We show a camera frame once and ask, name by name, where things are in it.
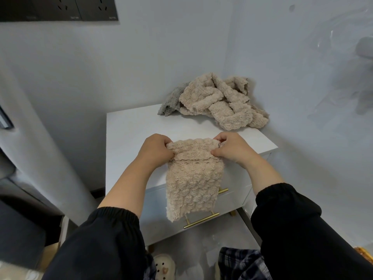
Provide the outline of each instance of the cabinet leg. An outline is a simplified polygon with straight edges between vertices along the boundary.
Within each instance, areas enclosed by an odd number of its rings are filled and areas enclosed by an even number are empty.
[[[154,252],[154,244],[148,246],[148,253],[152,254]]]

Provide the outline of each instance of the fluffy towel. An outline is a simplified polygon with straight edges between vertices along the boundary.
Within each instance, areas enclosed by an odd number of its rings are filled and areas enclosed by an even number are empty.
[[[176,87],[166,98],[165,103],[162,104],[161,108],[158,111],[158,115],[165,115],[166,117],[173,113],[174,111],[180,110],[180,101],[179,97],[183,93],[184,89],[188,86],[189,83],[182,84]]]
[[[219,141],[210,138],[179,140],[167,144],[175,153],[166,176],[167,218],[180,219],[187,213],[210,211],[219,192],[224,163],[210,151]]]
[[[245,126],[262,128],[269,115],[249,103],[247,95],[254,85],[248,78],[231,77],[223,81],[214,73],[204,74],[190,82],[180,95],[184,105],[180,113],[214,117],[228,131]]]

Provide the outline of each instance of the person's left hand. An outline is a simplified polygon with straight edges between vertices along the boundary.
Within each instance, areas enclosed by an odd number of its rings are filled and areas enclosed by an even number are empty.
[[[166,148],[166,144],[170,142],[172,140],[167,136],[153,134],[144,141],[136,159],[155,170],[175,156]]]

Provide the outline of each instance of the black sleeve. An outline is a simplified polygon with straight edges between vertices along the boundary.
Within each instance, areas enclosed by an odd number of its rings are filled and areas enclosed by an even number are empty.
[[[373,279],[373,265],[320,216],[321,208],[289,184],[260,191],[251,221],[276,279]]]
[[[43,280],[143,279],[145,253],[137,216],[101,207],[63,243]]]

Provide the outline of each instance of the gold handle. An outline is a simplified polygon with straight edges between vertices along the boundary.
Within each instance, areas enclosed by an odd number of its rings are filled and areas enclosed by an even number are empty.
[[[225,193],[228,190],[229,190],[228,188],[223,188],[223,189],[219,188],[219,192],[217,194]]]
[[[205,218],[203,218],[203,219],[201,219],[201,220],[195,221],[195,222],[193,222],[193,223],[190,223],[190,221],[189,221],[189,219],[188,219],[188,216],[185,215],[185,219],[187,220],[186,223],[187,223],[188,225],[184,226],[184,229],[187,229],[187,228],[189,228],[189,227],[192,227],[192,226],[194,226],[194,225],[197,225],[197,224],[199,224],[199,223],[201,223],[201,222],[203,222],[203,221],[209,220],[209,219],[214,218],[214,217],[216,217],[216,216],[218,216],[218,215],[219,215],[219,212],[218,212],[218,213],[214,213],[213,211],[211,211],[211,215],[210,215],[210,216],[205,217]]]

